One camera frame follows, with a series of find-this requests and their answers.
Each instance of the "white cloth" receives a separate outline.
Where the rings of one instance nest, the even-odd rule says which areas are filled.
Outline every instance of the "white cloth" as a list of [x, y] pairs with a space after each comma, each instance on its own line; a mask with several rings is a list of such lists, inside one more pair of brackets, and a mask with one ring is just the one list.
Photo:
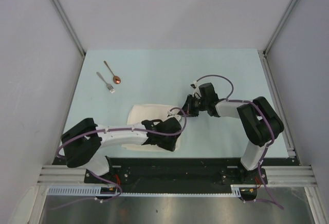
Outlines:
[[[127, 125], [136, 124], [143, 120], [156, 120], [160, 119], [165, 121], [168, 119], [168, 111], [174, 106], [161, 105], [161, 104], [137, 104], [134, 105], [130, 110], [128, 115]], [[181, 136], [178, 137], [176, 141], [176, 150], [179, 149], [181, 143]], [[122, 147], [125, 147], [127, 150], [133, 151], [153, 151], [153, 152], [165, 152], [163, 148], [160, 148], [156, 145], [136, 145], [136, 144], [123, 144]]]

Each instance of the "copper spoon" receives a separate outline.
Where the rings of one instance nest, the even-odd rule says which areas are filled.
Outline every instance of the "copper spoon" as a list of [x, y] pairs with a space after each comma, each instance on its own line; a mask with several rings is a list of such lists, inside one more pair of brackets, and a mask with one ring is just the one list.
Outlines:
[[112, 72], [111, 68], [108, 66], [108, 64], [107, 64], [106, 61], [104, 61], [104, 64], [108, 67], [109, 71], [112, 73], [112, 75], [113, 75], [113, 82], [115, 84], [120, 84], [121, 83], [121, 79], [118, 76], [114, 75], [114, 73]]

